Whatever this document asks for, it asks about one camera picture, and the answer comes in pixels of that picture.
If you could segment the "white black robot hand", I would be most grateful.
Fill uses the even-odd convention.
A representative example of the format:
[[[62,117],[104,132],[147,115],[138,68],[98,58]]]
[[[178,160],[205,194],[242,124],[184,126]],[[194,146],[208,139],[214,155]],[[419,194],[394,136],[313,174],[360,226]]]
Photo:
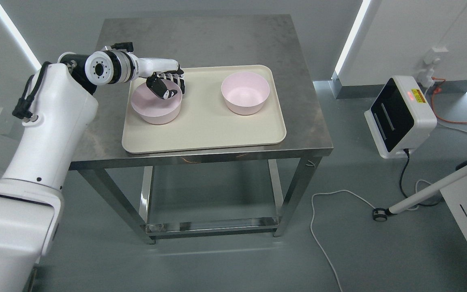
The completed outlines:
[[[146,78],[146,86],[158,98],[167,100],[176,94],[185,94],[184,71],[178,61],[164,58],[139,58],[137,61],[138,77]],[[178,85],[179,90],[171,90],[163,80]]]

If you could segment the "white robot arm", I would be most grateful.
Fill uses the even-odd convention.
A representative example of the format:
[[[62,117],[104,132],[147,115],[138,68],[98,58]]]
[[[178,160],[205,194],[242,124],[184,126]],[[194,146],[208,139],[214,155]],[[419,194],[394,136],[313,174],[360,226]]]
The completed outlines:
[[[139,59],[128,42],[91,55],[65,52],[28,78],[12,112],[24,134],[0,178],[0,292],[20,292],[49,251],[67,171],[96,116],[96,87],[138,77]]]

